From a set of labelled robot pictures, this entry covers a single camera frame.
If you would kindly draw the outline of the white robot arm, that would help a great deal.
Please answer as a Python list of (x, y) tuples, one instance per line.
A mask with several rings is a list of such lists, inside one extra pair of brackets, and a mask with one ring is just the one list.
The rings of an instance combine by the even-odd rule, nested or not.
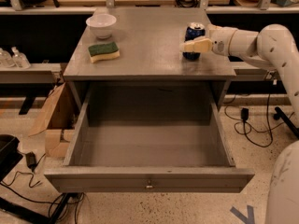
[[(260, 32), (253, 32), (209, 24), (205, 35), (183, 42), (180, 50), (212, 51), (235, 56), (264, 70), (277, 71), (299, 117), (299, 51), (285, 26), (270, 24)], [(285, 147), (275, 162), (265, 224), (299, 224), (299, 141)]]

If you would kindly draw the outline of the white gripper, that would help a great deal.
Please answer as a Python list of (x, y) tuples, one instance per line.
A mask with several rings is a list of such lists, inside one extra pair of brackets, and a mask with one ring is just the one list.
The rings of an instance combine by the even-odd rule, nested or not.
[(206, 36), (200, 36), (194, 40), (185, 41), (180, 44), (182, 52), (206, 53), (209, 51), (215, 54), (228, 56), (231, 40), (237, 31), (234, 27), (221, 27), (209, 24), (206, 27)]

